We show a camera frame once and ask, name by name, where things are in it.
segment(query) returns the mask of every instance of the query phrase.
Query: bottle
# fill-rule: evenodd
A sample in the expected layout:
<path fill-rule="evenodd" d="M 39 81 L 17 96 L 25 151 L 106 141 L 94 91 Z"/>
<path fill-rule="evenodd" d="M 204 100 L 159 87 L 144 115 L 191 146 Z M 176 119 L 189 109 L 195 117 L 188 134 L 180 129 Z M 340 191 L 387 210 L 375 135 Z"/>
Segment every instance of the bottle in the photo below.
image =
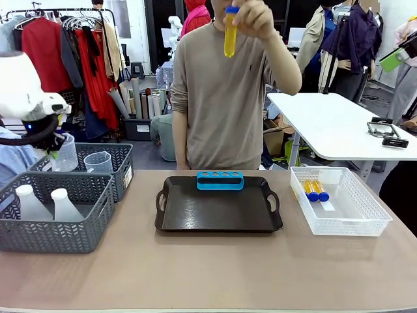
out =
<path fill-rule="evenodd" d="M 16 193 L 20 199 L 21 220 L 53 220 L 52 214 L 33 193 L 31 185 L 19 186 L 16 188 Z"/>
<path fill-rule="evenodd" d="M 233 25 L 233 20 L 239 12 L 239 7 L 229 6 L 226 8 L 226 25 L 224 34 L 224 55 L 232 57 L 235 55 L 237 26 Z"/>
<path fill-rule="evenodd" d="M 316 202 L 319 200 L 319 194 L 314 190 L 314 186 L 311 181 L 307 180 L 304 182 L 304 191 L 308 200 L 311 202 Z"/>
<path fill-rule="evenodd" d="M 329 194 L 324 191 L 322 184 L 318 180 L 313 181 L 312 184 L 316 193 L 319 194 L 319 199 L 321 202 L 326 202 L 330 199 Z"/>
<path fill-rule="evenodd" d="M 57 222 L 81 222 L 84 220 L 81 213 L 68 199 L 68 192 L 61 188 L 54 190 L 51 197 L 55 202 L 55 221 Z"/>

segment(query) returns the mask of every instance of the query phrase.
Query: purple jacket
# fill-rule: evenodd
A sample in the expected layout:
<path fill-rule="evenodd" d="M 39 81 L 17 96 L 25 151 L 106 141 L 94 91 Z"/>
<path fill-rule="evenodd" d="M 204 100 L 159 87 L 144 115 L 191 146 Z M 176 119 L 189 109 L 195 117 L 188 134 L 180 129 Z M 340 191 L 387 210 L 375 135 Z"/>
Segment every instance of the purple jacket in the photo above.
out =
<path fill-rule="evenodd" d="M 333 55 L 336 52 L 336 39 L 340 32 L 340 24 L 323 42 L 322 49 Z M 363 67 L 369 67 L 375 60 L 382 43 L 381 32 L 371 11 L 365 13 L 360 5 L 353 5 L 348 22 L 343 28 L 338 59 L 351 60 L 352 74 L 361 74 Z"/>

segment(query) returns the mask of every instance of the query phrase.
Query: table leg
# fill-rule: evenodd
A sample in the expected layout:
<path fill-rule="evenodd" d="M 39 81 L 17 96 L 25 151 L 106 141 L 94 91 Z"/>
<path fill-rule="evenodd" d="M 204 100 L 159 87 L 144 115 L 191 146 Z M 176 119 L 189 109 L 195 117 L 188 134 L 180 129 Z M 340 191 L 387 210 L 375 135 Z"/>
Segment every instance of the table leg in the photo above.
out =
<path fill-rule="evenodd" d="M 290 169 L 291 166 L 296 166 L 299 148 L 300 148 L 300 134 L 296 132 L 294 134 L 293 147 L 291 148 L 291 156 L 289 158 L 288 170 Z"/>
<path fill-rule="evenodd" d="M 362 178 L 362 180 L 365 183 L 367 182 L 369 174 L 371 173 L 372 166 L 373 166 L 373 161 L 364 161 L 364 163 L 360 166 L 359 177 Z"/>

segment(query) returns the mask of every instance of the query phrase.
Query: test tube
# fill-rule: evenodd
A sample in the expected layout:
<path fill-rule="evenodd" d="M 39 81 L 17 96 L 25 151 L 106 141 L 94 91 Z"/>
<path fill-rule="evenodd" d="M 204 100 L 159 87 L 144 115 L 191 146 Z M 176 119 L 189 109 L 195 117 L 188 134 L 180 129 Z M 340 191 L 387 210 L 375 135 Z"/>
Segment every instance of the test tube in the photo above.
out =
<path fill-rule="evenodd" d="M 319 200 L 319 194 L 315 191 L 313 183 L 309 180 L 304 182 L 304 191 L 308 200 L 311 202 L 316 202 Z"/>
<path fill-rule="evenodd" d="M 224 34 L 224 55 L 232 57 L 235 55 L 237 26 L 233 25 L 233 20 L 239 12 L 239 7 L 229 6 L 226 8 L 226 26 Z"/>
<path fill-rule="evenodd" d="M 324 191 L 322 184 L 318 180 L 313 181 L 313 188 L 319 194 L 320 201 L 326 202 L 330 199 L 329 194 Z"/>

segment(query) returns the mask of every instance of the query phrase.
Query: white bottle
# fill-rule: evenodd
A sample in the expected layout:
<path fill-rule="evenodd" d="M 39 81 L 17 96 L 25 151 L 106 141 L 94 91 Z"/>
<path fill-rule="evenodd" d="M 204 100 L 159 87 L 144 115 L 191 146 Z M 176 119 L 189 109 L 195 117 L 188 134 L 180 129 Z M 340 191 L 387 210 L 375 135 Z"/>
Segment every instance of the white bottle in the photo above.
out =
<path fill-rule="evenodd" d="M 42 202 L 33 193 L 31 185 L 23 185 L 16 188 L 20 199 L 20 219 L 47 221 L 53 220 L 52 214 L 45 208 Z"/>
<path fill-rule="evenodd" d="M 51 193 L 55 202 L 55 221 L 57 222 L 81 222 L 84 220 L 81 213 L 68 199 L 66 189 L 57 189 Z"/>

